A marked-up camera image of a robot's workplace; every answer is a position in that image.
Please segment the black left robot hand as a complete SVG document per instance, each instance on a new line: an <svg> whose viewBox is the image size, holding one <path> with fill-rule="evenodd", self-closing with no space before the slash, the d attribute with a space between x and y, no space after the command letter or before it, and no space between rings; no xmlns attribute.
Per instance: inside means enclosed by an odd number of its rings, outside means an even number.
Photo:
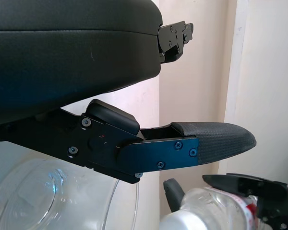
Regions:
<svg viewBox="0 0 288 230"><path fill-rule="evenodd" d="M150 0L0 0L0 141L131 184L254 148L254 135L234 124L142 129L97 99L81 115L63 109L156 77L192 34L192 23L163 25Z"/></svg>

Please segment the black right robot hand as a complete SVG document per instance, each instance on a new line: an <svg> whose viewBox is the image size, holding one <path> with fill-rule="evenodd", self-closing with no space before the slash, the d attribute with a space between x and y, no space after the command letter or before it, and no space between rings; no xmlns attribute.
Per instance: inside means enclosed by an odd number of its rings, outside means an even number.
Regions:
<svg viewBox="0 0 288 230"><path fill-rule="evenodd" d="M161 230L288 230L288 184L250 175L203 175L205 188L184 192L163 182L171 213Z"/></svg>

